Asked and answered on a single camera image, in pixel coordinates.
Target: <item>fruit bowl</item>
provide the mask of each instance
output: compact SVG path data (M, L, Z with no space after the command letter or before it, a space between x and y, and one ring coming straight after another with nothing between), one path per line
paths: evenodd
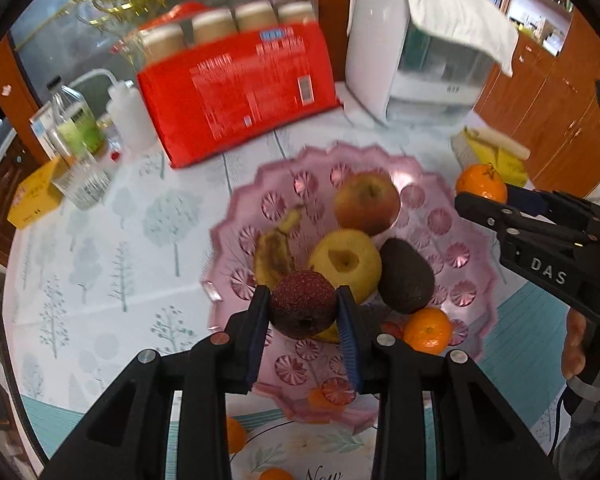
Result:
M305 148L294 159L260 167L252 184L234 191L226 218L210 232L213 257L202 279L214 304L210 328L221 330L231 314L249 306L261 234L302 205L301 221L288 236L297 268L306 268L313 248L338 228L333 212L337 190L348 176L369 171L391 177L401 204L397 220L373 237L374 243L380 248L387 238L402 238L426 259L436 277L430 304L439 306L454 326L450 344L479 359L483 339L496 322L490 240L458 216L442 176L423 171L411 156L389 155L375 145L338 142L328 150ZM365 305L384 320L404 322L377 294ZM316 400L317 390L328 403ZM289 339L272 328L253 391L273 398L294 420L336 420L355 431L372 425L378 413L375 398L357 396L348 383L339 346Z

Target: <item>table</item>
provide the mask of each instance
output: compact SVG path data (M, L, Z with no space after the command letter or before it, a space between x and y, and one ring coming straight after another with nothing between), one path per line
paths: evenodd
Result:
M389 153L414 155L427 171L455 181L460 168L449 137L458 126L385 129L342 86L338 92L344 111L276 129L190 168L171 170L159 145L128 156L101 203L81 212L65 200L17 232L3 316L18 387L48 454L138 351L178 352L208 335L210 301L199 284L210 257L208 230L224 218L233 190L248 184L259 165L293 157L304 145L378 143ZM170 215L166 197L184 201L193 214L177 234L158 236L156 225ZM541 416L563 383L566 308L499 270L500 322L480 365L525 423L531 427L541 419L538 431L546 433ZM176 396L171 450L178 409ZM282 417L271 400L251 394L229 396L227 410L248 430L279 424Z

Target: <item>white appliance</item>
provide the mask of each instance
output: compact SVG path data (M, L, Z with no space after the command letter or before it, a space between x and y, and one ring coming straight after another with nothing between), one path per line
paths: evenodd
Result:
M347 87L381 123L453 122L480 97L494 59L415 27L410 0L352 0L349 20Z

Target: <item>human hand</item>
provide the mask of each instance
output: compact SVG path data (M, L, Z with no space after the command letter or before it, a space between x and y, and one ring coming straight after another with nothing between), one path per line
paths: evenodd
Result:
M587 319L578 311L569 309L567 313L567 337L562 350L562 374L569 380L584 370L585 357L582 339L587 329Z

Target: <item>glass bottle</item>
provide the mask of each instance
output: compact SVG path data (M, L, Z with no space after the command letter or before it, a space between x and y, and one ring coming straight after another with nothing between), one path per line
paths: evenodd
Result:
M51 92L51 108L58 133L76 155L88 150L96 153L106 140L96 126L96 119L80 92L62 84L62 78L54 78L47 86Z

